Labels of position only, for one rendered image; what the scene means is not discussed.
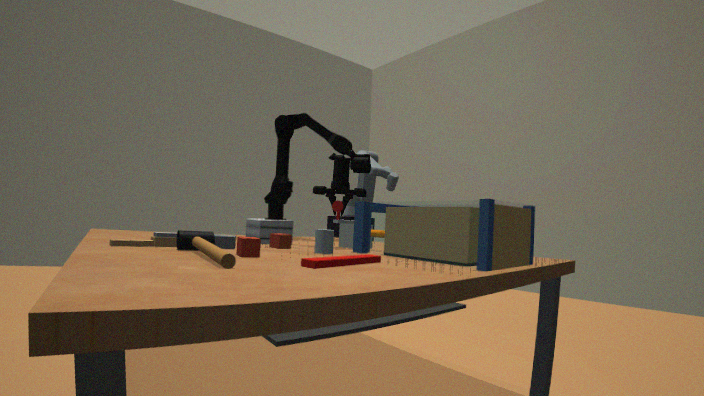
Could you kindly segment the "red flat bar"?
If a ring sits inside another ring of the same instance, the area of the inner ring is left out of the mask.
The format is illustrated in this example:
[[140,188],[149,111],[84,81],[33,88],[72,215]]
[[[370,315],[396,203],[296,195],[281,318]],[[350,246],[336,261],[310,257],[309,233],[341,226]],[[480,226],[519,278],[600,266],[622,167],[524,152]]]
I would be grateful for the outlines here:
[[314,257],[302,258],[301,266],[308,268],[327,268],[347,265],[357,265],[366,263],[381,262],[381,255],[359,255],[359,256],[344,256],[344,257]]

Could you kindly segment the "red cube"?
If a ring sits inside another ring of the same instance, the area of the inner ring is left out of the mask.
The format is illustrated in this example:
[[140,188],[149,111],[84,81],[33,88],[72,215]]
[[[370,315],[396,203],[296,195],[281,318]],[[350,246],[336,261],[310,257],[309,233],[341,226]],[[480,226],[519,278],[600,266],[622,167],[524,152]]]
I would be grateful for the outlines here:
[[277,249],[291,249],[292,235],[270,233],[270,247]]
[[260,256],[260,238],[256,237],[238,237],[236,255],[242,257],[259,257]]

